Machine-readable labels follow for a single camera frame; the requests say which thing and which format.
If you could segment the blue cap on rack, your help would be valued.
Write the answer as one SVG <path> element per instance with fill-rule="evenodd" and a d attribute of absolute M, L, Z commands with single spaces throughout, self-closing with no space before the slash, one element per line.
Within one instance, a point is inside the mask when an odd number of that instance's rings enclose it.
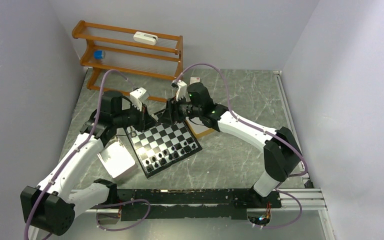
<path fill-rule="evenodd" d="M 103 60 L 106 57 L 106 52 L 104 50 L 95 50 L 93 52 L 93 57 L 96 60 Z"/>

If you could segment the wooden three-tier rack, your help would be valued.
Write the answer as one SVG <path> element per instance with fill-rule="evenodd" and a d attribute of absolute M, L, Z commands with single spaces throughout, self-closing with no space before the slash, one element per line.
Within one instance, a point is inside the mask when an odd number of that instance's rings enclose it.
<path fill-rule="evenodd" d="M 136 32 L 158 36 L 156 45 L 134 41 Z M 74 39 L 86 41 L 86 49 L 80 65 L 92 68 L 86 86 L 98 90 L 96 82 L 104 71 L 116 69 L 120 72 L 173 81 L 183 71 L 183 36 L 104 25 L 80 20 L 73 28 Z M 105 58 L 93 57 L 96 50 L 105 51 Z"/>

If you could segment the small white red box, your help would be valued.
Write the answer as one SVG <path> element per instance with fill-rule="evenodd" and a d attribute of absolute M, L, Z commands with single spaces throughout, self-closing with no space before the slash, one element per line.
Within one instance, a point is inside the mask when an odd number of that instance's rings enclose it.
<path fill-rule="evenodd" d="M 200 77 L 190 77 L 190 81 L 189 81 L 190 85 L 195 84 L 195 83 L 200 83 L 200 82 L 201 82 Z"/>

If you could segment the black white chess board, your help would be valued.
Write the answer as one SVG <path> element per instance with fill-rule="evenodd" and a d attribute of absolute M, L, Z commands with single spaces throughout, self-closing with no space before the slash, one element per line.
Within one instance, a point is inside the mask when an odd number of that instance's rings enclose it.
<path fill-rule="evenodd" d="M 134 128 L 125 132 L 146 178 L 202 150 L 185 120 L 174 125 L 158 124 L 143 132 Z"/>

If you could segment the silver tin with white pieces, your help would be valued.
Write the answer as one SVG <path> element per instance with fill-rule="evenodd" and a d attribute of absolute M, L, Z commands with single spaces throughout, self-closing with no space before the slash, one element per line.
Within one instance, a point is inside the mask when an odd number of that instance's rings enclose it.
<path fill-rule="evenodd" d="M 135 159 L 118 137 L 113 137 L 97 156 L 115 181 L 129 178 L 137 169 Z"/>

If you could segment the white device on rack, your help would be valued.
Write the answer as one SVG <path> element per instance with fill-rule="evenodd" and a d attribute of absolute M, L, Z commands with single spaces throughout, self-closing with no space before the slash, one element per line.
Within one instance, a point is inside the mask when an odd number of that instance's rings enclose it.
<path fill-rule="evenodd" d="M 159 40 L 158 36 L 146 32 L 137 31 L 133 35 L 133 40 L 146 45 L 155 46 Z"/>

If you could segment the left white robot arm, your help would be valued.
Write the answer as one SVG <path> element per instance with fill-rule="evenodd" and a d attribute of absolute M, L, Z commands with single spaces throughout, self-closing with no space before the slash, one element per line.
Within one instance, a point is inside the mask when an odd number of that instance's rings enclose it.
<path fill-rule="evenodd" d="M 76 193 L 72 193 L 72 189 L 118 129 L 133 127 L 143 132 L 155 126 L 156 120 L 143 103 L 148 97 L 142 87 L 130 92 L 128 97 L 112 90 L 100 94 L 96 110 L 80 129 L 69 152 L 46 178 L 21 192 L 25 239 L 29 238 L 31 226 L 61 236 L 76 217 L 90 208 L 112 208 L 118 204 L 117 185 L 109 180 L 97 179 Z"/>

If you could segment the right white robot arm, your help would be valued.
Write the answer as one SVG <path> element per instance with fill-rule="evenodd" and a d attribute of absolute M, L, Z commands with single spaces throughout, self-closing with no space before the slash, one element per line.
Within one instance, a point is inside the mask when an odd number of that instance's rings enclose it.
<path fill-rule="evenodd" d="M 290 177 L 301 162 L 302 154 L 292 131 L 287 127 L 274 129 L 259 125 L 225 105 L 214 103 L 202 83 L 187 86 L 180 82 L 177 86 L 176 96 L 166 101 L 158 122 L 174 125 L 187 118 L 199 118 L 205 127 L 235 136 L 260 150 L 264 172 L 253 184 L 249 199 L 255 207 L 262 207 L 268 202 L 269 194 Z"/>

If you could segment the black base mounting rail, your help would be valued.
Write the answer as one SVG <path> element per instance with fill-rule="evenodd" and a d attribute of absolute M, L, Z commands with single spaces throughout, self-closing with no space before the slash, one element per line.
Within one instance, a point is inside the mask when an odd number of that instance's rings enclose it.
<path fill-rule="evenodd" d="M 117 189 L 96 209 L 114 209 L 122 221 L 183 218 L 247 220 L 248 212 L 282 207 L 280 194 L 259 195 L 252 188 Z"/>

